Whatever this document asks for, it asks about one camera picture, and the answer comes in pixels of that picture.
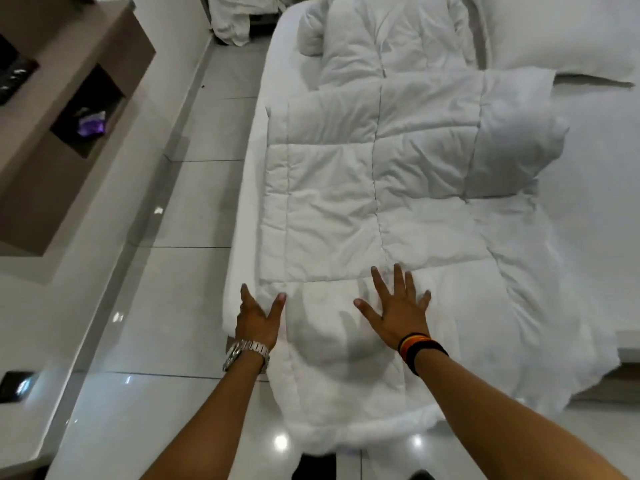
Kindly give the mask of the person's right hand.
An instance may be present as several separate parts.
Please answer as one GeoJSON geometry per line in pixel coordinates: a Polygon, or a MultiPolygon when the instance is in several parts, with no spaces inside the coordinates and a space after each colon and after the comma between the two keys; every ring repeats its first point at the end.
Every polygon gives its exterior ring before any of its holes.
{"type": "Polygon", "coordinates": [[[371,276],[374,288],[380,299],[381,309],[384,309],[383,329],[373,329],[389,348],[397,350],[402,338],[411,333],[424,333],[430,336],[426,314],[422,315],[417,307],[421,298],[417,295],[411,272],[403,272],[406,284],[406,297],[394,297],[394,290],[389,291],[379,270],[372,266],[371,276]]]}

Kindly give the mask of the person's left hand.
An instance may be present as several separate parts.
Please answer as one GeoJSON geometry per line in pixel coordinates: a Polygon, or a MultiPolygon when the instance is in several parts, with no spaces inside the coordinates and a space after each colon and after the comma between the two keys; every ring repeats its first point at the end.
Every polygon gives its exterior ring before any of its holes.
{"type": "Polygon", "coordinates": [[[237,316],[236,339],[260,342],[270,351],[276,345],[280,321],[270,321],[266,313],[252,296],[247,284],[241,286],[241,307],[237,316]]]}

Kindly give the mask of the person's right forearm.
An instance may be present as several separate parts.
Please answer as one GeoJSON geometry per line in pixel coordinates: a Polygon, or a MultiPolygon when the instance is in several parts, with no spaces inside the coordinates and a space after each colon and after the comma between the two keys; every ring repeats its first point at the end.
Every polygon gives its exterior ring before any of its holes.
{"type": "Polygon", "coordinates": [[[435,349],[415,370],[488,480],[628,480],[602,455],[435,349]]]}

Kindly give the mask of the person's left forearm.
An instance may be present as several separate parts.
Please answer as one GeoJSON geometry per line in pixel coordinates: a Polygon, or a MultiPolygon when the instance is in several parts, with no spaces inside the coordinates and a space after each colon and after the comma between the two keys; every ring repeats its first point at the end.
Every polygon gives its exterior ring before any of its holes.
{"type": "Polygon", "coordinates": [[[242,352],[140,480],[228,480],[263,365],[262,355],[242,352]]]}

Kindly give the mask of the black orange wristbands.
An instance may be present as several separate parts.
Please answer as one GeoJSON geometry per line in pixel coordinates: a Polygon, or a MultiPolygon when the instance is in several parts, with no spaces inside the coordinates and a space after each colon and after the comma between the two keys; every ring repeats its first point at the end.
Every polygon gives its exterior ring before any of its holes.
{"type": "Polygon", "coordinates": [[[415,359],[417,354],[422,350],[436,350],[446,356],[449,356],[445,348],[427,334],[411,333],[405,336],[398,343],[397,352],[415,376],[419,376],[415,367],[415,359]]]}

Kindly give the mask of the silver metal wristwatch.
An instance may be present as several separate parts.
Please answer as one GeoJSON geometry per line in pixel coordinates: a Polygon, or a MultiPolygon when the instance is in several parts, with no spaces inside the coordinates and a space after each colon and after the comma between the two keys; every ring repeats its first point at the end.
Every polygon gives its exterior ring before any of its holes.
{"type": "Polygon", "coordinates": [[[228,350],[222,370],[224,372],[227,372],[229,368],[237,361],[240,355],[247,352],[260,355],[260,357],[262,358],[262,368],[260,370],[260,374],[265,374],[270,360],[270,349],[260,342],[245,339],[236,340],[232,343],[231,347],[228,350]]]}

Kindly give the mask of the white quilted duvet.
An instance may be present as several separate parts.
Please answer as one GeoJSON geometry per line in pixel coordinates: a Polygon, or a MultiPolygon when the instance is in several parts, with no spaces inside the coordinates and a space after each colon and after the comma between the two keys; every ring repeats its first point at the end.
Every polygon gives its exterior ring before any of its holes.
{"type": "Polygon", "coordinates": [[[538,201],[569,131],[556,70],[479,69],[460,0],[313,0],[298,49],[317,88],[267,108],[256,282],[287,296],[268,378],[304,453],[444,420],[354,307],[380,309],[372,267],[411,272],[432,337],[543,415],[619,366],[538,201]]]}

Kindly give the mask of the bed with white sheet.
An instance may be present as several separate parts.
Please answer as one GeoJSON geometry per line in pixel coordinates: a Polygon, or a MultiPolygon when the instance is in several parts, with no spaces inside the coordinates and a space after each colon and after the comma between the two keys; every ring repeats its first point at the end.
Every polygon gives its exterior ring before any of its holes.
{"type": "MultiPolygon", "coordinates": [[[[298,24],[312,1],[288,8],[266,53],[266,67],[248,137],[236,227],[222,299],[231,335],[242,282],[254,284],[255,241],[266,152],[266,104],[305,93],[319,62],[300,55],[298,24]]],[[[614,329],[623,364],[573,402],[640,404],[640,68],[635,88],[586,77],[562,77],[554,102],[572,124],[566,152],[540,181],[542,204],[581,303],[614,329]]]]}

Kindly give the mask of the purple packet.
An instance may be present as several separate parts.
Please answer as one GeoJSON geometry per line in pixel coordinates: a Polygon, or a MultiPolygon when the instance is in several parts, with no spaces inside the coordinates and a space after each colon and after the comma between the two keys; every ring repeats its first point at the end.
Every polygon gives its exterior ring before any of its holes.
{"type": "Polygon", "coordinates": [[[107,112],[86,113],[78,118],[76,133],[83,139],[100,137],[106,134],[107,112]]]}

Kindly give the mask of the pile of white linen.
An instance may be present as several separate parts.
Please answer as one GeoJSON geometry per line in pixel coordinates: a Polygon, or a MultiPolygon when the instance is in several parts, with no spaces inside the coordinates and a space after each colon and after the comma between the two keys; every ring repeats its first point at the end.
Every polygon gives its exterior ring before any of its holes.
{"type": "Polygon", "coordinates": [[[225,45],[243,47],[252,29],[275,25],[294,0],[207,0],[211,29],[225,45]]]}

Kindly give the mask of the white pillow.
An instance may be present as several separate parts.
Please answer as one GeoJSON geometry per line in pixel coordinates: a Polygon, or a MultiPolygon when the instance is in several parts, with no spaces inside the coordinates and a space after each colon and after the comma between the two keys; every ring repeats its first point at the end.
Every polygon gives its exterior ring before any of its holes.
{"type": "Polygon", "coordinates": [[[640,0],[473,0],[491,69],[526,66],[634,83],[640,0]]]}

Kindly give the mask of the brown wall shelf unit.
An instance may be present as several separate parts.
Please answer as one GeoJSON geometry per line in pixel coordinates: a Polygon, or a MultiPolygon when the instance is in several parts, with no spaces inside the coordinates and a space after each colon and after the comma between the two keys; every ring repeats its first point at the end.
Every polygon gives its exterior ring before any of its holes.
{"type": "Polygon", "coordinates": [[[41,257],[156,55],[133,0],[0,0],[0,257],[41,257]],[[77,120],[106,111],[106,134],[77,120]]]}

